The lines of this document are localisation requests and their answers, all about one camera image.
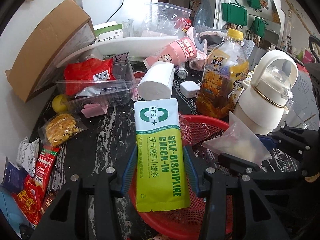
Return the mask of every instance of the white tissue roll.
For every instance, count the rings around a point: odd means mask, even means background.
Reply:
[[[139,95],[146,101],[171,98],[174,65],[155,62],[138,85]]]

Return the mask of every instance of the power cord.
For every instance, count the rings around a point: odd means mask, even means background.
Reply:
[[[110,21],[110,19],[117,13],[118,10],[120,10],[120,8],[123,6],[124,0],[122,0],[122,4],[120,5],[120,7],[115,11],[115,13],[106,21],[106,23],[108,21]]]

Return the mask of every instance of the yellow bottle cap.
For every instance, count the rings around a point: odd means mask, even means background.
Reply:
[[[234,29],[228,30],[228,36],[239,41],[243,40],[243,33]]]

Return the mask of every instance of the green and white snack packet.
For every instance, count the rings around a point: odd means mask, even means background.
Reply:
[[[175,98],[134,104],[138,145],[137,210],[169,211],[190,205]]]

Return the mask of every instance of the yellow lemon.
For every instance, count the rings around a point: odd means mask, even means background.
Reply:
[[[67,99],[65,95],[57,95],[53,100],[52,100],[52,108],[56,113],[61,113],[65,112],[68,110],[67,106],[65,103],[67,102]]]

